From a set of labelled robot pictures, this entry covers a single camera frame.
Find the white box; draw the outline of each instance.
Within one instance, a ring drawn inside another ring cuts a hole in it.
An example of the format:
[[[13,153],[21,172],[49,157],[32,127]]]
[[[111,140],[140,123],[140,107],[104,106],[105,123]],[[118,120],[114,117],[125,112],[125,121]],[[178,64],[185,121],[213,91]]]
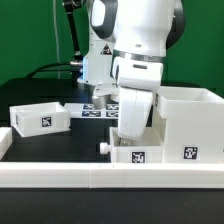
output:
[[[117,128],[110,128],[112,163],[162,163],[163,141],[154,128],[146,128],[142,139],[131,146],[122,147],[119,140]]]
[[[10,107],[10,119],[22,137],[70,130],[70,114],[59,102]]]
[[[224,99],[207,89],[161,87],[152,126],[164,163],[223,163]]]
[[[12,144],[12,128],[0,128],[0,160]]]

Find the cable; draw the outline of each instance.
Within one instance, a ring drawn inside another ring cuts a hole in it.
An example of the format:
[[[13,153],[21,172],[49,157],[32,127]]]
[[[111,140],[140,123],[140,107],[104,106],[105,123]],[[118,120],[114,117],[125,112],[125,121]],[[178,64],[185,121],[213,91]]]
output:
[[[57,63],[53,63],[53,64],[48,64],[48,65],[41,66],[41,67],[35,69],[33,72],[30,72],[28,75],[26,75],[25,76],[25,79],[32,79],[32,77],[36,73],[41,72],[41,71],[43,71],[46,68],[52,68],[52,67],[64,66],[64,65],[70,65],[70,63],[69,62],[57,62]]]
[[[54,34],[56,41],[56,51],[57,51],[57,62],[60,63],[60,45],[58,37],[58,26],[57,26],[57,5],[56,0],[53,0],[53,17],[54,17]],[[58,79],[61,78],[61,73],[58,71]]]

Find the black cable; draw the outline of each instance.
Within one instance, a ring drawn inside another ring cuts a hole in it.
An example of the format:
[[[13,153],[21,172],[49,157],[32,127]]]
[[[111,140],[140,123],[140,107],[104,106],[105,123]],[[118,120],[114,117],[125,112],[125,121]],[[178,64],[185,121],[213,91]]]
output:
[[[72,72],[71,69],[47,69],[47,70],[41,70],[39,72]]]
[[[63,66],[63,65],[70,65],[69,62],[58,62],[58,63],[53,63],[53,64],[48,64],[48,65],[44,65],[44,66],[41,66],[37,69],[35,69],[33,72],[30,72],[28,75],[25,76],[25,79],[32,79],[32,77],[40,72],[40,71],[43,71],[45,68],[52,68],[52,67],[57,67],[57,66]]]

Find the white block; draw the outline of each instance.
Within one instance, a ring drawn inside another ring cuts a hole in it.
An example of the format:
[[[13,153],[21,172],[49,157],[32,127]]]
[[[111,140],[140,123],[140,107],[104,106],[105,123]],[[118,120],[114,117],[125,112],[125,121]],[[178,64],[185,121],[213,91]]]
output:
[[[12,144],[12,128],[0,128],[0,159]]]
[[[58,102],[10,107],[10,119],[22,137],[70,130],[70,114]]]
[[[88,188],[89,164],[0,163],[0,188]]]

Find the white platform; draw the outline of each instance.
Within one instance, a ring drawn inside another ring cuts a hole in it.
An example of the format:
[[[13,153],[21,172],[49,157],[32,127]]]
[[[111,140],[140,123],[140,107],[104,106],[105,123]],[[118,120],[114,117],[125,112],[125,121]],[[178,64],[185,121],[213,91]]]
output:
[[[224,188],[223,164],[0,163],[0,188]]]

